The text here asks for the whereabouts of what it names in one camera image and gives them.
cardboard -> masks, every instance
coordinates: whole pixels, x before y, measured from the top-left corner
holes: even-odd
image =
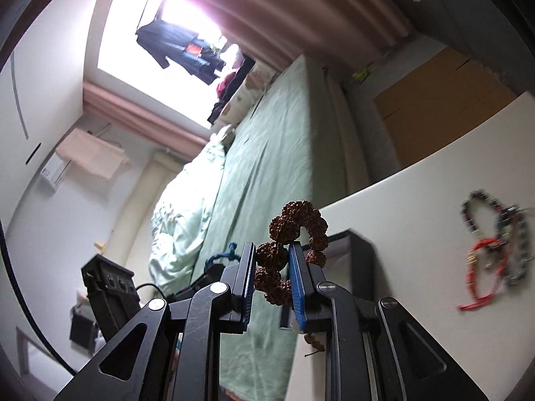
[[[515,99],[468,57],[445,48],[374,98],[402,167],[457,140]]]

mattress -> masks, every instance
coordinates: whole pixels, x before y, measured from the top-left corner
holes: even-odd
[[[228,151],[192,279],[229,242],[240,251],[245,242],[268,241],[268,224],[288,201],[306,199],[320,208],[349,194],[334,103],[322,68],[301,56],[251,109]],[[363,174],[366,186],[365,168]],[[279,319],[280,307],[255,291],[247,332],[221,335],[221,386],[247,401],[284,399],[296,334],[280,330]]]

gray strip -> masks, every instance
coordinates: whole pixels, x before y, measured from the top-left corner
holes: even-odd
[[[20,124],[22,130],[24,131],[24,137],[26,140],[29,139],[28,130],[26,129],[26,123],[24,123],[24,117],[22,116],[22,111],[20,110],[19,102],[19,93],[17,92],[17,82],[15,81],[15,51],[11,53],[11,81],[13,82],[13,94],[15,95],[15,104],[17,104],[17,112],[19,113]]]

red string bracelet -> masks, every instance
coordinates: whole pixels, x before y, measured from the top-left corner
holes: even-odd
[[[489,294],[486,296],[480,297],[477,293],[477,251],[481,249],[482,247],[489,246],[492,249],[500,249],[501,251],[501,260],[498,264],[498,268],[496,270],[496,281],[494,282],[494,286],[492,287]],[[459,305],[457,308],[459,310],[473,310],[478,309],[482,306],[485,306],[489,304],[494,296],[496,295],[496,291],[498,290],[502,276],[507,268],[507,253],[504,249],[505,242],[501,239],[497,238],[484,238],[477,243],[475,243],[472,248],[470,249],[470,252],[468,253],[468,272],[466,273],[466,286],[468,287],[468,291],[470,292],[470,295],[472,295],[472,298],[474,299],[475,303],[469,304],[469,305]]]

red cloth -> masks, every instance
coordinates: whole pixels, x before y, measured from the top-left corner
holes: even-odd
[[[223,81],[221,81],[217,87],[216,87],[216,92],[217,92],[217,97],[218,98],[221,98],[221,95],[223,94],[223,92],[225,91],[225,89],[227,88],[228,84],[234,79],[234,77],[236,76],[236,72],[231,72],[230,74],[228,74],[224,79]]]

